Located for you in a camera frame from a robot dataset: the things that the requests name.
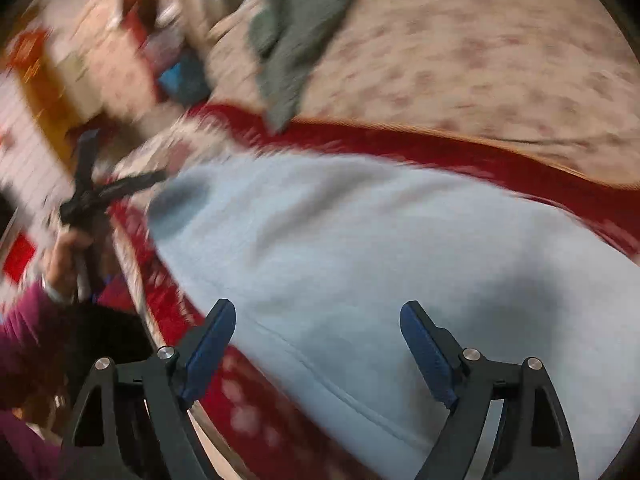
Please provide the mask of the magenta left sleeve forearm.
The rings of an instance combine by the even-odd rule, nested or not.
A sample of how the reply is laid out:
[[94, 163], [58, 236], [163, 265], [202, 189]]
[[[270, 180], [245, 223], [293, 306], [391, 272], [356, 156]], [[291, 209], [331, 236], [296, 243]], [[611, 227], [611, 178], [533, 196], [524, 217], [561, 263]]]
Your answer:
[[43, 280], [35, 282], [1, 323], [1, 409], [11, 411], [36, 392], [52, 372], [66, 332]]

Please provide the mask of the person's left hand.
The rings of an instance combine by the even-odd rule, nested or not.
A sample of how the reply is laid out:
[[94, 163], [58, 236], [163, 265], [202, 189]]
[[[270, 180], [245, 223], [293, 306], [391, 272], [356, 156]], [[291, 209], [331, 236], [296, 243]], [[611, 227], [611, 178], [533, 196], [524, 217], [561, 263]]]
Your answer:
[[78, 229], [58, 232], [42, 274], [43, 288], [56, 301], [71, 302], [77, 290], [76, 259], [91, 247], [92, 237]]

